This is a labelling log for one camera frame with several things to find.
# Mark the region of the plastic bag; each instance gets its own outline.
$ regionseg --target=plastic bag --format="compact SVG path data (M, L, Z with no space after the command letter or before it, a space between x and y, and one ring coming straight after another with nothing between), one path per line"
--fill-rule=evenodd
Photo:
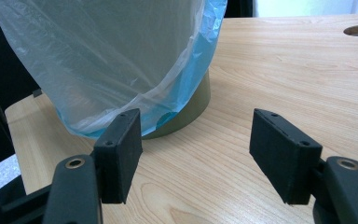
M70 133L97 138L117 114L140 108L145 135L198 87L226 4L0 0L0 25Z

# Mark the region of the blue plastic bag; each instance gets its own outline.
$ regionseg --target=blue plastic bag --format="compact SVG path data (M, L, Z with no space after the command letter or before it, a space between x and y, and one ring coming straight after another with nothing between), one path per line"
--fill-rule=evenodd
M140 108L145 135L200 84L226 4L0 0L0 25L70 133L98 138L117 114Z

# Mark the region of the screw hole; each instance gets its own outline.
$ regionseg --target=screw hole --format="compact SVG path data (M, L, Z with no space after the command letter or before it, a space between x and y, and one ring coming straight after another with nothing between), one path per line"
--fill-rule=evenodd
M358 164L353 161L339 159L337 163L348 170L358 170Z
M308 147L310 145L310 143L307 141L301 141L300 144L303 146L306 146L306 147Z
M75 161L69 162L69 165L70 165L70 166L77 166L77 165L80 164L80 163L81 163L80 160L75 160Z
M68 168L68 169L76 169L76 168L82 166L85 162L86 161L84 159L74 158L73 160L68 161L65 164L65 167Z

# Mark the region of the table surface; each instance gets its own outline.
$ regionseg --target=table surface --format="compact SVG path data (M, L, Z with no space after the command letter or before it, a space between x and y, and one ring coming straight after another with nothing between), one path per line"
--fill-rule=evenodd
M312 223L309 205L284 204L249 154L253 111L290 120L324 146L323 159L358 160L358 15L226 19L210 66L212 99L184 129L143 141L127 204L105 223ZM28 193L55 165L89 154L43 94L7 111Z

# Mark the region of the wooden table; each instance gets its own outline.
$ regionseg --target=wooden table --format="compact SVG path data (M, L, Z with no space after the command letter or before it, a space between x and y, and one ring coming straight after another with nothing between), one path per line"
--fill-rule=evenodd
M323 159L358 160L358 15L224 20L210 66L212 100L179 132L143 141L127 204L104 205L105 223L312 223L288 206L249 154L254 108L276 112L324 146ZM46 95L7 111L28 193L55 165L90 153Z

